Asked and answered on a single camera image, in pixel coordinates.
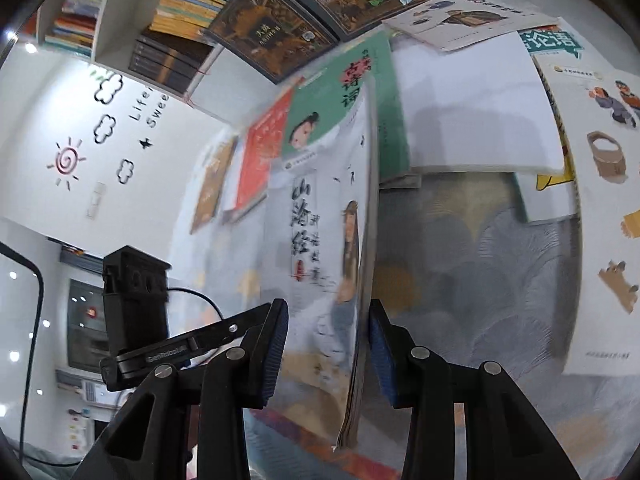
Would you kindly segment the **brown Aesop fables book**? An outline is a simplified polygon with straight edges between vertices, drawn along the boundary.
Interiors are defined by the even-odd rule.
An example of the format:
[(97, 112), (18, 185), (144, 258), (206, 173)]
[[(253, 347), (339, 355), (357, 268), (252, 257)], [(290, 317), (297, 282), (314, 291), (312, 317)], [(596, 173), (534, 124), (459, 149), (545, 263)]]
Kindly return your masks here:
[(190, 227), (193, 235), (215, 218), (222, 189), (232, 157), (238, 143), (238, 136), (226, 136), (207, 150), (203, 160), (204, 177), (198, 192)]

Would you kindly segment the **red Pinocchio book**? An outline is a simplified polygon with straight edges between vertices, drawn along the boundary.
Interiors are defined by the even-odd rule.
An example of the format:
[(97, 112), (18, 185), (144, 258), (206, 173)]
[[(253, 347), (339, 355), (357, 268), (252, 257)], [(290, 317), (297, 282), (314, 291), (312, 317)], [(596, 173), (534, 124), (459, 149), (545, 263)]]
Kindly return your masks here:
[(267, 195), (271, 163), (280, 157), (295, 86), (288, 86), (257, 116), (243, 134), (238, 175), (232, 181), (232, 201), (224, 207), (224, 223), (239, 221)]

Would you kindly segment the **white Shanhaijing book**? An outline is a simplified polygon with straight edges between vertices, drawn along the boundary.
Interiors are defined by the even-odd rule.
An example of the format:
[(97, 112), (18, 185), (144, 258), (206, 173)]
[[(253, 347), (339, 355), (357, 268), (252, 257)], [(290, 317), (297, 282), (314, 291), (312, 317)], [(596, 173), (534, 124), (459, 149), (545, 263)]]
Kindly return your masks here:
[(274, 408), (336, 448), (355, 442), (361, 337), (378, 199), (372, 77), (327, 132), (288, 128), (272, 163), (259, 253), (262, 299), (288, 304)]

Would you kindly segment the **green poetry book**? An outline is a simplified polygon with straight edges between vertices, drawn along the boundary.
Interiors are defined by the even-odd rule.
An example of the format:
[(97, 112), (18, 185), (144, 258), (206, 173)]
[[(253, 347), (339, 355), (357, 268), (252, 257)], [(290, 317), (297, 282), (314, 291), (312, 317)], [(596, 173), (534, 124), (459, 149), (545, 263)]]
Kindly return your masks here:
[(385, 182), (409, 172), (405, 119), (390, 48), (380, 28), (329, 58), (317, 73), (296, 84), (282, 134), (281, 156), (311, 148), (356, 104), (363, 81), (373, 79), (371, 99), (378, 114), (378, 171)]

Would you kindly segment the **white wisdom stories book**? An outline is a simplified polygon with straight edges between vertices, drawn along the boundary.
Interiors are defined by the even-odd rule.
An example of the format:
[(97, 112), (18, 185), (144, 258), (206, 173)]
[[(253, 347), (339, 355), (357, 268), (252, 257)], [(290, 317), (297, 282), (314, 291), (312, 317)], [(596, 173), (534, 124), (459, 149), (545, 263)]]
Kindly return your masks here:
[(573, 375), (639, 371), (639, 79), (560, 54), (536, 59), (574, 171), (582, 270), (565, 362)]

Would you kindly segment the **patterned grey rug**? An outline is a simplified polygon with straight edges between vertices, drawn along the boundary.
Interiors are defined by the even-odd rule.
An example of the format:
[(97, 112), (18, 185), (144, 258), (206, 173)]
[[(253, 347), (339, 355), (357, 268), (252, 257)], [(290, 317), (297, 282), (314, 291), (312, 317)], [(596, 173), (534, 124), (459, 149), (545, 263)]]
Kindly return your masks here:
[[(612, 479), (639, 443), (639, 381), (564, 373), (579, 265), (578, 221), (527, 222), (507, 174), (432, 174), (378, 196), (372, 294), (390, 318), (450, 362), (499, 362), (582, 478)], [(390, 406), (373, 370), (354, 448), (334, 448), (333, 423), (312, 390), (288, 414), (251, 414), (250, 464), (264, 479), (400, 475), (410, 414)]]

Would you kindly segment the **Lunyu teal title book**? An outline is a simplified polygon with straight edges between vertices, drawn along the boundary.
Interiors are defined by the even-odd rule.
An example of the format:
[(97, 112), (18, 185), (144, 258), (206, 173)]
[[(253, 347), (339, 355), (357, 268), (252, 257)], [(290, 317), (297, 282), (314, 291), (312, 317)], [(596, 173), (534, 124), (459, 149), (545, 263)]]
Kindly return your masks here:
[(562, 18), (554, 25), (522, 30), (518, 33), (529, 55), (534, 84), (533, 118), (538, 128), (538, 162), (530, 162), (515, 175), (529, 223), (543, 224), (572, 218), (577, 214), (575, 174), (566, 146), (562, 124), (548, 93), (538, 63), (556, 56), (577, 61), (585, 43)]

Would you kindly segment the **white bookshelf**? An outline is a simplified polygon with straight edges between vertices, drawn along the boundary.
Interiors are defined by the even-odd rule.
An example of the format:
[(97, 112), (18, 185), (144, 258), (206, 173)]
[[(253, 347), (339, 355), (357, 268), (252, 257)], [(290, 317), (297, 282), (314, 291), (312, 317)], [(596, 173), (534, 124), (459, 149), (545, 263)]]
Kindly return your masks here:
[(54, 19), (62, 12), (63, 0), (46, 0), (37, 13), (37, 44), (76, 55), (81, 60), (143, 82), (183, 102), (195, 96), (196, 107), (207, 113), (216, 114), (235, 101), (254, 107), (277, 93), (275, 84), (221, 46), (213, 47), (183, 91), (172, 90), (166, 84), (130, 70), (134, 44), (143, 29), (152, 23), (159, 3), (160, 0), (102, 0), (90, 52), (83, 54), (72, 46), (47, 40), (47, 33), (53, 30)]

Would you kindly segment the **dark ornate encyclopedia book lower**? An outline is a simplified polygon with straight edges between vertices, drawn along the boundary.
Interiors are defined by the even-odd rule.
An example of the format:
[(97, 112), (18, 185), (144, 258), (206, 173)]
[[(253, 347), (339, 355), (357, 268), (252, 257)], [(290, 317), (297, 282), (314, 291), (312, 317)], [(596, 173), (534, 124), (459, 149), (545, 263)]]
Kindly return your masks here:
[(274, 84), (338, 44), (296, 0), (229, 0), (204, 34)]

